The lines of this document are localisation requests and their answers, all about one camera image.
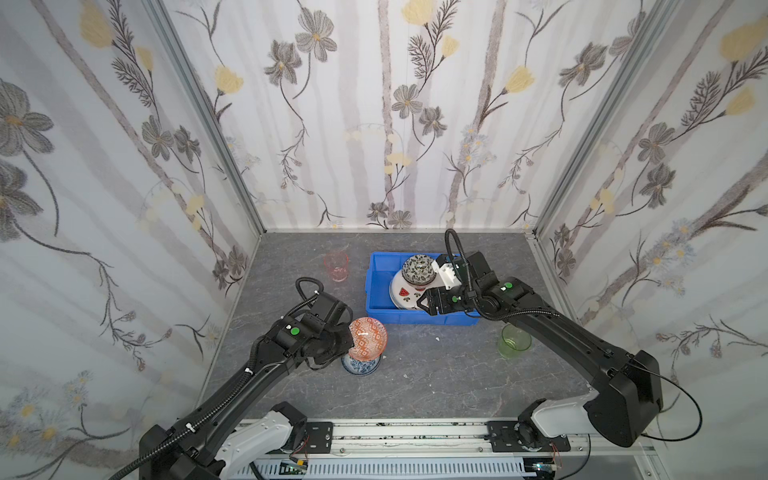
transparent cup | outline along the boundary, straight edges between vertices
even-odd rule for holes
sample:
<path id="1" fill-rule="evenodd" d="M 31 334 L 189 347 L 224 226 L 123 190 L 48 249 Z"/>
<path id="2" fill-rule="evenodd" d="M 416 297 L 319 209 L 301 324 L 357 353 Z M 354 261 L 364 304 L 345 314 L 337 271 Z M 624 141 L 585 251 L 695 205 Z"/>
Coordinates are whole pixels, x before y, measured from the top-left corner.
<path id="1" fill-rule="evenodd" d="M 531 336 L 514 325 L 507 325 L 498 337 L 498 353 L 506 359 L 515 358 L 531 348 Z"/>
<path id="2" fill-rule="evenodd" d="M 349 276 L 349 257 L 344 252 L 328 252 L 323 263 L 334 282 L 343 282 Z"/>

orange patterned bowl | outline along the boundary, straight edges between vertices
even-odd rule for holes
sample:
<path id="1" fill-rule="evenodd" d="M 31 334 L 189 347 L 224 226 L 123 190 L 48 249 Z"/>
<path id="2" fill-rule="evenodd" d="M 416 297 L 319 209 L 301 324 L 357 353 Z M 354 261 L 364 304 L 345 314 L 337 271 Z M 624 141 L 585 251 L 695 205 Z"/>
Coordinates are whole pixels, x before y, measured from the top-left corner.
<path id="1" fill-rule="evenodd" d="M 380 321 L 369 316 L 358 318 L 349 324 L 349 331 L 355 346 L 349 349 L 349 356 L 360 362 L 370 362 L 386 348 L 386 328 Z"/>

blue and white bowl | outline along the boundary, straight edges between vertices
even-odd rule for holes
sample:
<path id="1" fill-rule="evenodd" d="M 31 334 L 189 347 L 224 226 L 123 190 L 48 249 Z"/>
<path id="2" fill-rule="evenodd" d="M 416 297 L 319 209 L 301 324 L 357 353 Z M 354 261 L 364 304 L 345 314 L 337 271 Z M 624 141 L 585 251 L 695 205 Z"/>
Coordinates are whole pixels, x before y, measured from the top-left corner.
<path id="1" fill-rule="evenodd" d="M 347 372 L 352 373 L 354 376 L 366 376 L 375 372 L 376 369 L 379 368 L 381 360 L 382 357 L 379 355 L 369 362 L 361 362 L 359 360 L 355 360 L 347 353 L 345 356 L 341 357 L 341 364 Z"/>

green glass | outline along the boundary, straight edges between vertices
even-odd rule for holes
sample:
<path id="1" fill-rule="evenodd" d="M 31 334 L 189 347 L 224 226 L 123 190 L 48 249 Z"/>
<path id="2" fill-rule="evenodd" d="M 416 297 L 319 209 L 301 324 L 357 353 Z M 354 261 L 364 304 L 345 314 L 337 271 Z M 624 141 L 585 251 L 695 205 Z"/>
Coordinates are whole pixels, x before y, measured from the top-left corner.
<path id="1" fill-rule="evenodd" d="M 515 358 L 520 352 L 531 348 L 531 336 L 528 332 L 514 325 L 507 325 L 502 329 L 498 338 L 498 352 L 506 359 Z"/>

wall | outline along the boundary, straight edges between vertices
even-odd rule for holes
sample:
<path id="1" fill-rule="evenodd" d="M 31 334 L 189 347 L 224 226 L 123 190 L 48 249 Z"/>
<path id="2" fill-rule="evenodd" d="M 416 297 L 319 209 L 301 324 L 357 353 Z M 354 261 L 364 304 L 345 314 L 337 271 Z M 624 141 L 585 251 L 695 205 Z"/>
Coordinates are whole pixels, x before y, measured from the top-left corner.
<path id="1" fill-rule="evenodd" d="M 266 227 L 374 230 L 532 228 L 653 4 L 164 3 Z"/>
<path id="2" fill-rule="evenodd" d="M 0 45 L 0 463 L 104 478 L 193 407 L 257 239 L 139 2 L 3 2 Z"/>
<path id="3" fill-rule="evenodd" d="M 658 442 L 685 478 L 764 478 L 768 8 L 683 2 L 539 240 L 581 322 L 701 404 Z M 697 424 L 664 385 L 652 435 Z"/>

